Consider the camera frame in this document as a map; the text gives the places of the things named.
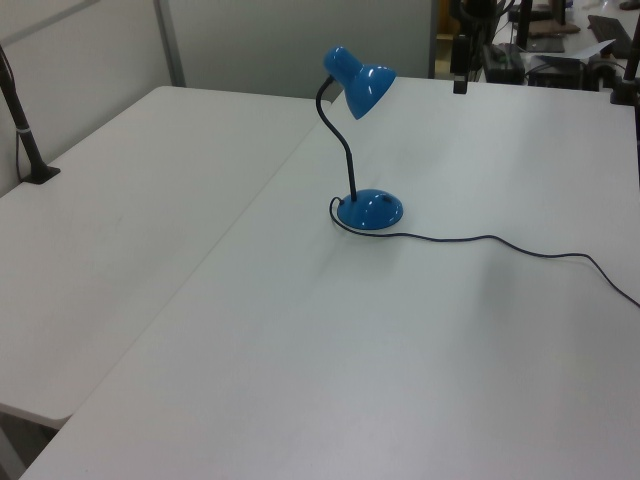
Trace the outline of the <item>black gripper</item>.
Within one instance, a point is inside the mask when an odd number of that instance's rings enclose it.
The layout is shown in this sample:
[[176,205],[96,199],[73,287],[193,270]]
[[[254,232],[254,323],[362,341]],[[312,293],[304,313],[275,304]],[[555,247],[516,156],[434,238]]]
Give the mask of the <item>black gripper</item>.
[[457,35],[452,43],[452,74],[454,77],[454,94],[466,94],[469,71],[469,38]]

